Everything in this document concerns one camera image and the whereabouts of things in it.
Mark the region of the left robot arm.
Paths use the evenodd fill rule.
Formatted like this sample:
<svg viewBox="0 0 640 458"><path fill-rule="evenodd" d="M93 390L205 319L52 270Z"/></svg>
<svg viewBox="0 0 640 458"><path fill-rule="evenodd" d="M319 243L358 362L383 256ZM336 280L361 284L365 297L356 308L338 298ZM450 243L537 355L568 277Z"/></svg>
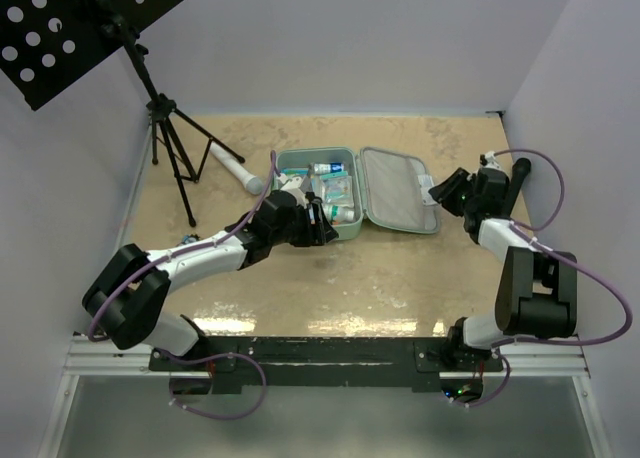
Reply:
<svg viewBox="0 0 640 458"><path fill-rule="evenodd" d="M313 193L273 191L210 238L153 251L125 245L82 299L91 317L87 336L92 342L109 340L120 350L147 344L171 354L183 369L196 370L207 358L203 332L192 320L165 311L170 294L253 266L278 245L324 246L337 237Z"/></svg>

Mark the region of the small clear plaster bag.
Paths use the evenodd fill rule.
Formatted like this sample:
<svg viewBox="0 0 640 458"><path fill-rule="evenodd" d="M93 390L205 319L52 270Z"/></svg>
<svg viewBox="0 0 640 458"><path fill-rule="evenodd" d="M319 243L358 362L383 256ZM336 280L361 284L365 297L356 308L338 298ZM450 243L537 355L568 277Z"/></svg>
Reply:
<svg viewBox="0 0 640 458"><path fill-rule="evenodd" d="M428 174L418 176L421 198L424 206L434 206L437 201L431 196L431 189L435 186L433 178Z"/></svg>

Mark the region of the blue plaster packet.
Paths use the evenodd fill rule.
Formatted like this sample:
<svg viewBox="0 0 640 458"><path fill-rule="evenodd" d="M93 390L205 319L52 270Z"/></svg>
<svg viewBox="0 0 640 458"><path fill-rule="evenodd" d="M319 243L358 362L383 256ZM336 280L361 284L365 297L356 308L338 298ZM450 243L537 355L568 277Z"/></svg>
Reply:
<svg viewBox="0 0 640 458"><path fill-rule="evenodd" d="M309 168L302 167L290 167L290 168L281 168L281 174L285 174L287 176L308 176L310 174Z"/></svg>

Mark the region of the mint green medicine case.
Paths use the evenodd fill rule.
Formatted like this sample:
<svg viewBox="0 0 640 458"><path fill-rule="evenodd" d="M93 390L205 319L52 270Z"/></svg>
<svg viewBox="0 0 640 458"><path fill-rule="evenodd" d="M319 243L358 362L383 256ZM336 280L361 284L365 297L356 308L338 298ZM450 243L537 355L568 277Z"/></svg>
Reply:
<svg viewBox="0 0 640 458"><path fill-rule="evenodd" d="M423 205L418 182L420 174L432 175L416 156L371 146L358 151L289 149L277 154L276 166L280 170L332 162L343 163L352 177L355 220L334 226L341 240L357 237L364 220L393 231L423 235L439 231L438 205Z"/></svg>

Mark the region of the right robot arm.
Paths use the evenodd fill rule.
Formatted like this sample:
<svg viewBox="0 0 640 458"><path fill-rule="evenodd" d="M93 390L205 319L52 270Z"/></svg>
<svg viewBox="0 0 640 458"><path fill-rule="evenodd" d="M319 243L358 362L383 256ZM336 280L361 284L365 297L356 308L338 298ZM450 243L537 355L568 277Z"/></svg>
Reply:
<svg viewBox="0 0 640 458"><path fill-rule="evenodd" d="M577 271L567 264L575 256L562 252L560 259L551 257L511 228L511 212L530 171L525 158L510 173L497 165L474 173L459 168L429 190L444 210L464 219L472 241L502 263L494 310L458 319L440 348L440 360L456 370L469 370L489 357L497 342L569 338L575 332Z"/></svg>

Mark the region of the clear bottle green label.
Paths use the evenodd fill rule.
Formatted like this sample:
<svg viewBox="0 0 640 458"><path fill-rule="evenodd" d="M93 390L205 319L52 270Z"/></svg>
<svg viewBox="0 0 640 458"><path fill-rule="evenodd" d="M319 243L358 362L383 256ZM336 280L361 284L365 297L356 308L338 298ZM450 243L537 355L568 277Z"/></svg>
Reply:
<svg viewBox="0 0 640 458"><path fill-rule="evenodd" d="M355 220L355 211L346 206L324 204L323 211L332 224L352 223Z"/></svg>

